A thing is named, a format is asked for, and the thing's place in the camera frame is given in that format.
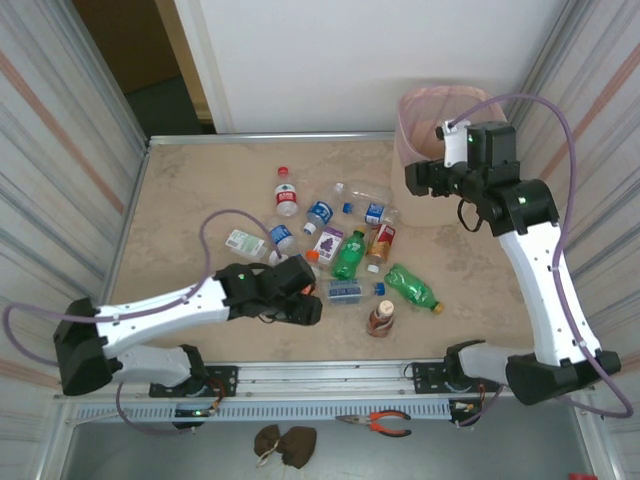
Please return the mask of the long blue label water bottle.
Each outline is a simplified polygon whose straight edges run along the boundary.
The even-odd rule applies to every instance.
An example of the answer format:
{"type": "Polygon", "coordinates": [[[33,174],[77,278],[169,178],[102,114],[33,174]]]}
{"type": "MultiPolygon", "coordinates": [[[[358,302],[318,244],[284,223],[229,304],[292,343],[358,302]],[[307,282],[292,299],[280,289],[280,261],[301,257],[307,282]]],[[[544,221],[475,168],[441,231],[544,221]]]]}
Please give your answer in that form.
{"type": "Polygon", "coordinates": [[[382,297],[386,293],[382,282],[356,278],[324,281],[322,289],[333,305],[355,305],[370,297],[382,297]]]}

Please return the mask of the green white label small bottle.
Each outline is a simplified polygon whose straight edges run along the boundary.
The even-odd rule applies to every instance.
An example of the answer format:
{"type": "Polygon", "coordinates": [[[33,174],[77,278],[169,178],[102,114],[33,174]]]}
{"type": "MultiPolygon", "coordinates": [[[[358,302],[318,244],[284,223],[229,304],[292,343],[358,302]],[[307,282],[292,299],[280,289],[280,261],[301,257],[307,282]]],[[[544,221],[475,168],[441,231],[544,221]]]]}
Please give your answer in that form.
{"type": "Polygon", "coordinates": [[[275,265],[274,257],[277,253],[272,245],[262,237],[234,229],[227,236],[225,246],[236,255],[250,262],[275,265]]]}

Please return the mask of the blue white label clear bottle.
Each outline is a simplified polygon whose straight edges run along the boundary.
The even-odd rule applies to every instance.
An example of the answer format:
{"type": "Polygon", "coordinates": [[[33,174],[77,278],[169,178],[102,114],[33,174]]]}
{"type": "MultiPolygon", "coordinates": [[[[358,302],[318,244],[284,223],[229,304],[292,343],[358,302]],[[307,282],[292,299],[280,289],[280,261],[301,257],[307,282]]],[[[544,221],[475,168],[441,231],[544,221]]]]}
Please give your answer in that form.
{"type": "Polygon", "coordinates": [[[400,219],[400,212],[393,206],[373,202],[345,202],[343,212],[372,226],[394,225],[400,219]]]}

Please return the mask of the orange label bottle orange cap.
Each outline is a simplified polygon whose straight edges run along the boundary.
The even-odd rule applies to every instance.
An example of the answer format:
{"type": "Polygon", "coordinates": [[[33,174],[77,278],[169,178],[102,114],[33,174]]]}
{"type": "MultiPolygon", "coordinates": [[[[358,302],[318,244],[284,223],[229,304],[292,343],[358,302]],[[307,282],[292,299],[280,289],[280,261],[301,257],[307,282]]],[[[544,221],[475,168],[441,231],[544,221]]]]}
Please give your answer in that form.
{"type": "Polygon", "coordinates": [[[305,287],[301,293],[305,295],[314,295],[317,293],[322,280],[322,269],[319,263],[319,253],[316,250],[307,250],[305,253],[305,260],[310,266],[315,276],[315,281],[305,287]]]}

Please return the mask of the green soda bottle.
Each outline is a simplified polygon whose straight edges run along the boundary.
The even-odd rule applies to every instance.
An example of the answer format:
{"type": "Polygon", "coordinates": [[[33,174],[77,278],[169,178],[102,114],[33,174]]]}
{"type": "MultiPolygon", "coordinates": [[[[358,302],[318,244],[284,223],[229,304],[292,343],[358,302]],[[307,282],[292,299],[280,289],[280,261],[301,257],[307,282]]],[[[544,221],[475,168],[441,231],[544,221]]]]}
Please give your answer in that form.
{"type": "Polygon", "coordinates": [[[344,241],[331,269],[331,275],[338,280],[350,280],[356,277],[358,266],[366,251],[366,228],[356,227],[344,241]]]}

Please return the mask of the purple grape label bottle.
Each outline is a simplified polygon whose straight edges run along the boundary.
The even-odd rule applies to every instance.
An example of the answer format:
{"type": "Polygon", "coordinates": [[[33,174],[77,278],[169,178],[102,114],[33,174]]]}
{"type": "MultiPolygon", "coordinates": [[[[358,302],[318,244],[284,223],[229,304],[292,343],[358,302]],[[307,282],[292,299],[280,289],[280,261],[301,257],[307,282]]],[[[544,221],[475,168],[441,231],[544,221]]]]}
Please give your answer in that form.
{"type": "Polygon", "coordinates": [[[318,254],[318,265],[323,271],[329,269],[344,240],[344,232],[327,226],[320,233],[313,250],[318,254]]]}

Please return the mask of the red yellow label bottle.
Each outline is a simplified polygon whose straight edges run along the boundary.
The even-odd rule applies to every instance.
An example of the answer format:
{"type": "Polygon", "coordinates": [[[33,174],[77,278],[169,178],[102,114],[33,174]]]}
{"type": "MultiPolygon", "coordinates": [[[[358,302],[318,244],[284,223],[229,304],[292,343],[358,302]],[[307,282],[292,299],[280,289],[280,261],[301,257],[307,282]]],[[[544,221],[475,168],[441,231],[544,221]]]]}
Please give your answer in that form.
{"type": "Polygon", "coordinates": [[[385,223],[376,225],[366,251],[367,271],[378,273],[386,264],[396,237],[396,229],[385,223]]]}

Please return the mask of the brown tea bottle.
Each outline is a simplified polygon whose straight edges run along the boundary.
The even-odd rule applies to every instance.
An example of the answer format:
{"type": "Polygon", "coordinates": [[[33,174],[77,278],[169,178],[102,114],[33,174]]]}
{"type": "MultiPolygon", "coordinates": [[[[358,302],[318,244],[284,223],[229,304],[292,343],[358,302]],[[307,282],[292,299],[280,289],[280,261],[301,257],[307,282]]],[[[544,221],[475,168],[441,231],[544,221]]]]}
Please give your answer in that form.
{"type": "Polygon", "coordinates": [[[367,333],[376,338],[386,338],[394,325],[395,306],[390,300],[382,300],[369,315],[367,333]]]}

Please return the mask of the blue label bottle white cap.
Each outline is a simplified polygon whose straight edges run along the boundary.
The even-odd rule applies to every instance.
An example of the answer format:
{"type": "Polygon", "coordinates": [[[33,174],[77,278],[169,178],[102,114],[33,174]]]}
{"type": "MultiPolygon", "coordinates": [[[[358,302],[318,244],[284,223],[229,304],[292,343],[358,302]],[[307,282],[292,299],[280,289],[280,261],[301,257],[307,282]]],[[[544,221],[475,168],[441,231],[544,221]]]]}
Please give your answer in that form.
{"type": "Polygon", "coordinates": [[[333,214],[333,208],[329,203],[321,200],[316,201],[306,212],[303,232],[307,235],[314,234],[319,228],[323,228],[329,223],[333,214]]]}

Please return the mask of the red label water bottle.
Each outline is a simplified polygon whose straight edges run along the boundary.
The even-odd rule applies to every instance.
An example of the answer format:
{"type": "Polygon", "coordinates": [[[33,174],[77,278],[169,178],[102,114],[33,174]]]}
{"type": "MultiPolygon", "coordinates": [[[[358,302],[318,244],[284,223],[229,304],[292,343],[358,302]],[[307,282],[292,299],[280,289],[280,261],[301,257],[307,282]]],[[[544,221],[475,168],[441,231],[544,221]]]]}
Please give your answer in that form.
{"type": "Polygon", "coordinates": [[[281,166],[277,170],[277,185],[274,191],[276,213],[283,217],[294,216],[298,212],[297,190],[292,183],[289,169],[281,166]]]}

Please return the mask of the large clear unlabelled bottle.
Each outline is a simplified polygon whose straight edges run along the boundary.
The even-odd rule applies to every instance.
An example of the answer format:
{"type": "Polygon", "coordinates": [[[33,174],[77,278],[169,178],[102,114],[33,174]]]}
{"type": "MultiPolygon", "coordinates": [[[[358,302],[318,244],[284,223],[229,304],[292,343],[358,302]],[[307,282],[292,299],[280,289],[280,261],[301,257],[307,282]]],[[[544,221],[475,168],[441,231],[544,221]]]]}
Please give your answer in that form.
{"type": "Polygon", "coordinates": [[[352,213],[357,203],[390,205],[393,200],[393,193],[388,186],[363,180],[337,182],[335,189],[343,201],[344,213],[352,213]]]}

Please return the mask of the brown cloth pouch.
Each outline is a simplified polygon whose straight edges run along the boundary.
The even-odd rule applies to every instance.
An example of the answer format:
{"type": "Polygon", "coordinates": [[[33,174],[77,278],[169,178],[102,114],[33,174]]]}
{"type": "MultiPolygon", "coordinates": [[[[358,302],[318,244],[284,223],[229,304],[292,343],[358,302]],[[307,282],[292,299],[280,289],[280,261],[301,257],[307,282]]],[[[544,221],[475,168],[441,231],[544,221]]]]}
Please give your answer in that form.
{"type": "Polygon", "coordinates": [[[277,424],[262,428],[254,438],[253,451],[259,458],[271,455],[278,446],[281,434],[277,424]]]}
{"type": "Polygon", "coordinates": [[[314,454],[316,443],[315,428],[294,426],[279,439],[276,451],[281,455],[284,465],[302,469],[314,454]]]}

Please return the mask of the aluminium mounting rail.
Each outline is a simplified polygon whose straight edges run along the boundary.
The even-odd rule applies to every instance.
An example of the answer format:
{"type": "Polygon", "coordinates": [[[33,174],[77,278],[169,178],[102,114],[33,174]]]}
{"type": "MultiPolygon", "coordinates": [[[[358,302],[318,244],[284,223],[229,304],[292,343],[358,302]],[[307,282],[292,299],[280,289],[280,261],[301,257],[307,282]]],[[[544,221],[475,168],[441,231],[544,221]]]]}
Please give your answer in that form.
{"type": "Polygon", "coordinates": [[[419,361],[205,363],[181,347],[136,347],[108,358],[97,353],[71,353],[58,358],[63,393],[81,396],[110,384],[152,383],[177,386],[202,378],[206,366],[239,368],[235,396],[312,396],[416,394],[409,365],[419,361]]]}

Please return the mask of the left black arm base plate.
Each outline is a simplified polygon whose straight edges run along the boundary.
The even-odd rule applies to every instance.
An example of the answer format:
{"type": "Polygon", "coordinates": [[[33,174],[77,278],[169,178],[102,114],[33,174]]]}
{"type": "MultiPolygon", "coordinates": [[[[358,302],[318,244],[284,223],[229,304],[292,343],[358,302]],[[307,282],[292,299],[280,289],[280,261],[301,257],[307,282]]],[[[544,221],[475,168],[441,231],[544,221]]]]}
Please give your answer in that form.
{"type": "Polygon", "coordinates": [[[236,395],[238,367],[214,365],[206,366],[205,370],[202,378],[190,378],[174,387],[152,383],[148,395],[151,398],[225,398],[236,395]]]}

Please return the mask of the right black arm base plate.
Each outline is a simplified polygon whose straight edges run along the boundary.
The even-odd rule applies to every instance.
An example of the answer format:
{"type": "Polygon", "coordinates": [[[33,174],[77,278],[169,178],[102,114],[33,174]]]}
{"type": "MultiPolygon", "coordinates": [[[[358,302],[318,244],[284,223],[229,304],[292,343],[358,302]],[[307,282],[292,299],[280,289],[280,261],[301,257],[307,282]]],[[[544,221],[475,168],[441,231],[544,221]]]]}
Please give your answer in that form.
{"type": "Polygon", "coordinates": [[[485,392],[494,393],[499,388],[497,383],[485,379],[454,377],[448,372],[444,360],[412,362],[409,369],[416,394],[479,394],[480,387],[483,387],[485,392]]]}

